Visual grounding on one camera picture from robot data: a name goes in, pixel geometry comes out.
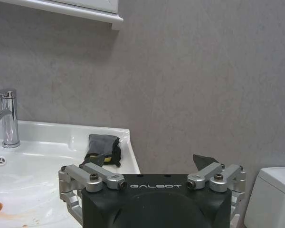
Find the silver metal bracket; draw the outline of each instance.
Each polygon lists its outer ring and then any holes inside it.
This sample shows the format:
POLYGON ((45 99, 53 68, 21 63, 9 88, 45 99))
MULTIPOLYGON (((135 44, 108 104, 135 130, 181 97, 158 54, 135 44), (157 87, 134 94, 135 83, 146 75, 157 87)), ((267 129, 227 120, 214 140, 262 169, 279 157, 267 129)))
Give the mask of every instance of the silver metal bracket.
POLYGON ((224 169, 224 165, 212 163, 197 173, 189 174, 187 186, 191 190, 202 189, 209 181, 209 187, 215 192, 225 192, 230 189, 231 219, 237 213, 241 200, 245 197, 246 171, 242 166, 230 165, 224 169))
POLYGON ((106 169, 87 163, 81 168, 75 165, 63 166, 58 172, 59 196, 64 202, 68 212, 82 225, 82 209, 78 197, 81 197, 81 190, 85 188, 88 192, 98 192, 103 188, 103 182, 107 187, 115 190, 126 188, 124 176, 112 173, 106 169))
POLYGON ((221 164, 214 162, 197 173, 189 174, 187 177, 188 188, 192 190, 203 189, 205 187, 205 183, 209 181, 213 175, 221 171, 221 164))

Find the chrome faucet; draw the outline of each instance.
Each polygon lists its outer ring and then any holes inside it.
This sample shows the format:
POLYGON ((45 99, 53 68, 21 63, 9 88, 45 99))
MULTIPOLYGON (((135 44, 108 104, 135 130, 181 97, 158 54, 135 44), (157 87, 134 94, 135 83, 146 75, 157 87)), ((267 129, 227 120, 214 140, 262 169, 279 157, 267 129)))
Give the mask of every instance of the chrome faucet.
POLYGON ((1 111, 4 148, 14 148, 20 145, 17 121, 17 93, 15 89, 0 90, 1 111))

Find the concrete-look wall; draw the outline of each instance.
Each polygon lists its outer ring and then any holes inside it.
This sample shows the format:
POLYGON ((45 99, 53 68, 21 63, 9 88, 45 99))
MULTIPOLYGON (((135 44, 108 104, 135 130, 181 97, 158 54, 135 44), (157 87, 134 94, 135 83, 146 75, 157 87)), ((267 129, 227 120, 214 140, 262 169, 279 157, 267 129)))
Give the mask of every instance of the concrete-look wall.
POLYGON ((285 166, 285 0, 121 0, 102 22, 0 3, 21 120, 129 128, 142 172, 285 166))

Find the white sink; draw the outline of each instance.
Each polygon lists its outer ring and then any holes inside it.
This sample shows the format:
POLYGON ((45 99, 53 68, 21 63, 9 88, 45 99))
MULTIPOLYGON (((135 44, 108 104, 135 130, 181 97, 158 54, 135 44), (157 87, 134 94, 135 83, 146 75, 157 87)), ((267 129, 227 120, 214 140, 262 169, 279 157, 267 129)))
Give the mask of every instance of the white sink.
POLYGON ((58 170, 82 163, 91 133, 120 138, 121 167, 104 168, 140 173, 127 129, 19 121, 21 145, 6 149, 0 126, 0 228, 81 227, 59 199, 58 170))

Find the faucet handle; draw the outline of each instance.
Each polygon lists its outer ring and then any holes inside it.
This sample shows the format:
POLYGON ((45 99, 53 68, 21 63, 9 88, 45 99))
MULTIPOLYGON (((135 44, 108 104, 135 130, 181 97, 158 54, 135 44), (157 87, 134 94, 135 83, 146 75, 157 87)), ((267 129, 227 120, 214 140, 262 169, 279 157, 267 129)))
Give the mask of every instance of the faucet handle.
POLYGON ((0 90, 0 98, 16 98, 17 92, 16 89, 6 88, 0 90))

